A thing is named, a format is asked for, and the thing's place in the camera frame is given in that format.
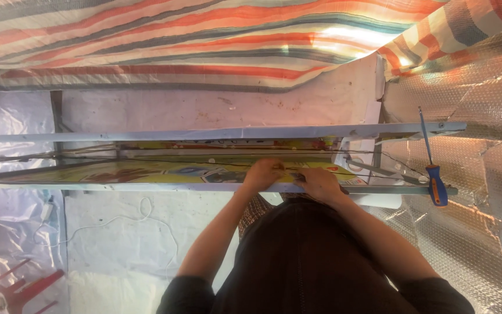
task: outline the plaid clothing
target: plaid clothing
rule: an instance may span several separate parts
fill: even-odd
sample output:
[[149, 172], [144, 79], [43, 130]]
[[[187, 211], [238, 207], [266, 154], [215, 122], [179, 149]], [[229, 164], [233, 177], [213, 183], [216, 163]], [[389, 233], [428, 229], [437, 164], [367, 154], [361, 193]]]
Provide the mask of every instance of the plaid clothing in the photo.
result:
[[[295, 197], [303, 197], [303, 198], [308, 198], [313, 199], [311, 196], [305, 194], [305, 193], [280, 193], [280, 196], [282, 197], [283, 201], [286, 201], [289, 198], [295, 198]], [[255, 222], [255, 220], [259, 219], [261, 216], [266, 214], [269, 210], [275, 208], [276, 206], [270, 204], [267, 202], [266, 199], [264, 199], [261, 195], [257, 194], [255, 195], [249, 204], [247, 204], [247, 207], [243, 211], [243, 217], [241, 217], [241, 220], [239, 221], [238, 225], [238, 230], [239, 230], [239, 239], [241, 239], [241, 236], [243, 236], [243, 232], [245, 232], [245, 229], [250, 226], [252, 223]]]

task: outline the hand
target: hand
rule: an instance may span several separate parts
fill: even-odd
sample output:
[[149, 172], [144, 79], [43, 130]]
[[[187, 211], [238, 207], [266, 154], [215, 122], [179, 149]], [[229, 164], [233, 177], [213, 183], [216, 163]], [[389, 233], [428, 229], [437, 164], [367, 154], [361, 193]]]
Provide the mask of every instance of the hand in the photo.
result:
[[257, 194], [268, 189], [276, 180], [284, 176], [284, 164], [277, 158], [263, 158], [247, 171], [242, 188]]
[[305, 181], [294, 180], [293, 183], [318, 201], [329, 204], [335, 198], [346, 196], [340, 190], [336, 175], [330, 171], [323, 168], [298, 168], [297, 172], [305, 177]]

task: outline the person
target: person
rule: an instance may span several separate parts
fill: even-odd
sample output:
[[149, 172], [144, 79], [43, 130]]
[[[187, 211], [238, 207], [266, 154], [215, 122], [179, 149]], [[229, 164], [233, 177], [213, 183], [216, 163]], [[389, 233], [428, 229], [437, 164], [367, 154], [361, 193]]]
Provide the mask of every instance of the person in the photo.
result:
[[[474, 313], [414, 246], [353, 203], [332, 173], [300, 168], [304, 181], [294, 183], [307, 194], [269, 207], [258, 192], [282, 169], [278, 159], [249, 169], [187, 252], [157, 313]], [[234, 267], [214, 295], [238, 225]]]

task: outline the striped tarp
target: striped tarp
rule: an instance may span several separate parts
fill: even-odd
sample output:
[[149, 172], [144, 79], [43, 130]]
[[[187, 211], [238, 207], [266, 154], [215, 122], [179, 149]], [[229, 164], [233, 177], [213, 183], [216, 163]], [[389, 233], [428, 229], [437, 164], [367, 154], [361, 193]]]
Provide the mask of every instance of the striped tarp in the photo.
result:
[[0, 90], [282, 92], [373, 53], [445, 2], [0, 0]]
[[448, 55], [448, 64], [450, 58], [463, 63], [466, 48], [500, 32], [502, 0], [451, 0], [378, 51], [386, 61], [387, 79], [410, 75], [424, 64], [423, 70], [438, 72], [439, 62], [428, 61]]

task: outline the white cable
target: white cable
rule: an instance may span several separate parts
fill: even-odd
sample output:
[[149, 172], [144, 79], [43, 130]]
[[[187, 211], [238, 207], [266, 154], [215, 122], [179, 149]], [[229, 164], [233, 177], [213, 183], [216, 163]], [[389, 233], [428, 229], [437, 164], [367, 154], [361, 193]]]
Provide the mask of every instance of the white cable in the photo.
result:
[[[143, 211], [142, 211], [142, 205], [143, 205], [143, 200], [146, 199], [148, 201], [148, 204], [150, 205], [150, 210], [148, 211], [148, 214], [144, 215], [143, 214]], [[150, 214], [152, 213], [152, 211], [154, 210], [154, 206], [152, 206], [152, 202], [150, 201], [150, 199], [148, 197], [143, 197], [141, 198], [141, 200], [139, 201], [139, 213], [143, 216], [143, 218], [141, 219], [133, 219], [133, 218], [130, 218], [130, 217], [125, 217], [125, 216], [115, 216], [114, 218], [108, 220], [108, 222], [104, 223], [104, 224], [101, 224], [101, 225], [94, 225], [94, 226], [84, 226], [84, 227], [80, 227], [78, 229], [76, 229], [73, 234], [71, 234], [71, 237], [66, 239], [65, 241], [59, 241], [57, 244], [55, 245], [48, 245], [48, 244], [43, 244], [43, 243], [38, 243], [36, 242], [36, 240], [34, 239], [34, 236], [36, 235], [36, 233], [38, 232], [38, 230], [44, 225], [44, 222], [42, 221], [42, 223], [38, 226], [38, 228], [34, 231], [34, 233], [32, 234], [32, 241], [34, 242], [34, 244], [36, 245], [40, 245], [40, 246], [47, 246], [47, 247], [56, 247], [56, 246], [59, 246], [60, 244], [63, 244], [63, 243], [67, 243], [69, 241], [71, 241], [74, 237], [75, 237], [75, 234], [77, 233], [77, 231], [81, 230], [81, 229], [87, 229], [87, 228], [96, 228], [96, 227], [103, 227], [105, 225], [108, 225], [110, 222], [116, 220], [117, 218], [125, 218], [125, 219], [129, 219], [131, 221], [134, 221], [134, 222], [141, 222], [141, 221], [145, 221], [146, 219], [150, 219], [150, 220], [154, 220], [154, 221], [158, 221], [160, 224], [162, 225], [165, 225], [166, 227], [168, 227], [168, 231], [170, 232], [170, 235], [172, 237], [172, 240], [173, 240], [173, 243], [176, 245], [176, 253], [172, 256], [172, 258], [170, 259], [170, 261], [168, 262], [168, 264], [166, 265], [166, 280], [167, 281], [170, 281], [169, 278], [168, 278], [168, 267], [170, 266], [170, 264], [172, 263], [173, 259], [176, 258], [178, 256], [178, 242], [176, 241], [176, 238], [173, 237], [173, 232], [172, 232], [172, 229], [170, 227], [170, 225], [168, 225], [167, 223], [161, 221], [160, 219], [156, 219], [156, 218], [151, 218], [150, 217]]]

